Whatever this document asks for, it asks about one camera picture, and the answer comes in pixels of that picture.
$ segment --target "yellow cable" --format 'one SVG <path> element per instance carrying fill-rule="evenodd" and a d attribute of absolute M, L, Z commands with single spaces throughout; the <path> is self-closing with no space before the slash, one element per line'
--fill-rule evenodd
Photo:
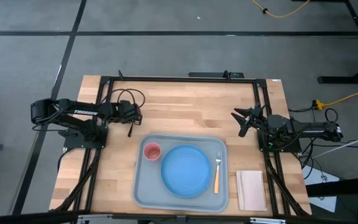
<path fill-rule="evenodd" d="M 254 2 L 261 10 L 264 10 L 264 9 L 265 9 L 265 8 L 262 7 L 256 0 L 251 0 L 251 1 Z M 307 1 L 306 1 L 305 3 L 303 3 L 298 9 L 295 9 L 294 11 L 292 11 L 292 12 L 290 12 L 290 13 L 288 13 L 287 15 L 284 15 L 284 16 L 276 16 L 276 15 L 271 14 L 271 13 L 268 12 L 268 11 L 266 11 L 265 13 L 268 14 L 268 15 L 270 15 L 270 16 L 272 16 L 272 17 L 274 17 L 274 18 L 279 18 L 279 19 L 281 19 L 281 18 L 290 16 L 290 15 L 292 15 L 292 14 L 298 12 L 301 8 L 303 8 L 303 6 L 305 6 L 305 5 L 308 4 L 309 2 L 310 2 L 310 0 L 307 0 Z"/>
<path fill-rule="evenodd" d="M 337 101 L 334 101 L 334 102 L 332 102 L 332 103 L 321 103 L 321 106 L 331 106 L 331 105 L 334 105 L 334 104 L 336 104 L 336 103 L 342 102 L 342 101 L 344 101 L 344 100 L 346 100 L 346 99 L 349 99 L 350 97 L 357 96 L 357 95 L 358 95 L 358 93 L 355 93 L 355 94 L 352 94 L 352 95 L 350 95 L 350 96 L 347 96 L 347 97 L 344 97 L 344 98 L 342 98 L 342 99 L 339 99 L 339 100 L 337 100 Z"/>

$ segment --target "red cup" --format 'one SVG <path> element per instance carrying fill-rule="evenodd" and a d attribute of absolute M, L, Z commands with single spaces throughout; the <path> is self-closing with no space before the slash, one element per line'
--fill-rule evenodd
<path fill-rule="evenodd" d="M 156 161 L 161 156 L 161 147 L 155 142 L 150 142 L 145 145 L 143 155 L 150 161 Z"/>

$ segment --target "blue plastic plate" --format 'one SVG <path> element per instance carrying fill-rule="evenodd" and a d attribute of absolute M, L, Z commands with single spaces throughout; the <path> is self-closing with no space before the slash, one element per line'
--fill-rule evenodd
<path fill-rule="evenodd" d="M 162 181 L 169 191 L 179 197 L 201 194 L 211 180 L 211 164 L 206 154 L 191 145 L 171 149 L 161 164 Z"/>

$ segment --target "gray tray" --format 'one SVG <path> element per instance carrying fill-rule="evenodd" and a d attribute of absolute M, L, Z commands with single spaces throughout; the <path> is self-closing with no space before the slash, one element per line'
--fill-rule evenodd
<path fill-rule="evenodd" d="M 147 160 L 143 155 L 143 148 L 147 143 L 156 142 L 161 146 L 159 161 Z M 211 181 L 208 188 L 192 198 L 181 198 L 173 195 L 162 182 L 161 163 L 169 150 L 181 144 L 199 147 L 209 158 L 211 163 Z M 214 180 L 216 174 L 216 152 L 223 153 L 219 166 L 219 193 L 214 194 Z M 223 141 L 217 138 L 201 136 L 183 136 L 171 134 L 150 134 L 140 142 L 136 162 L 133 198 L 138 206 L 143 208 L 157 208 L 168 210 L 186 210 L 196 212 L 221 212 L 229 202 L 227 187 L 227 149 Z"/>

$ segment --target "wooden tabletop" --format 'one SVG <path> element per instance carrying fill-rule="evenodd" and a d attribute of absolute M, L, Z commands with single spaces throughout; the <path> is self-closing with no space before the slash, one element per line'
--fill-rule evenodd
<path fill-rule="evenodd" d="M 100 76 L 86 75 L 81 84 L 78 101 L 95 103 Z M 273 114 L 289 117 L 283 86 L 280 80 L 267 80 Z M 111 123 L 106 147 L 102 150 L 94 188 L 92 212 L 177 215 L 272 216 L 269 187 L 263 154 L 259 151 L 256 130 L 250 128 L 246 137 L 238 136 L 239 125 L 230 115 L 233 108 L 254 107 L 252 85 L 245 83 L 187 83 L 187 82 L 114 82 L 113 89 L 135 88 L 146 96 L 141 108 L 142 125 L 134 126 L 132 137 L 127 137 L 130 125 Z M 142 96 L 134 93 L 136 102 Z M 259 90 L 263 102 L 262 90 Z M 114 93 L 111 100 L 116 101 Z M 123 94 L 121 99 L 131 100 Z M 229 169 L 229 203 L 221 213 L 184 212 L 145 209 L 132 199 L 135 164 L 139 143 L 150 133 L 213 136 L 227 146 Z M 78 182 L 84 149 L 74 149 L 63 159 L 53 191 L 50 208 L 56 208 Z M 290 153 L 281 153 L 285 183 L 295 200 L 311 213 L 305 181 L 299 161 Z M 237 199 L 237 170 L 261 170 L 267 201 L 267 212 L 240 211 Z M 84 187 L 81 208 L 85 207 L 88 186 Z M 280 190 L 275 186 L 278 209 L 283 213 Z"/>

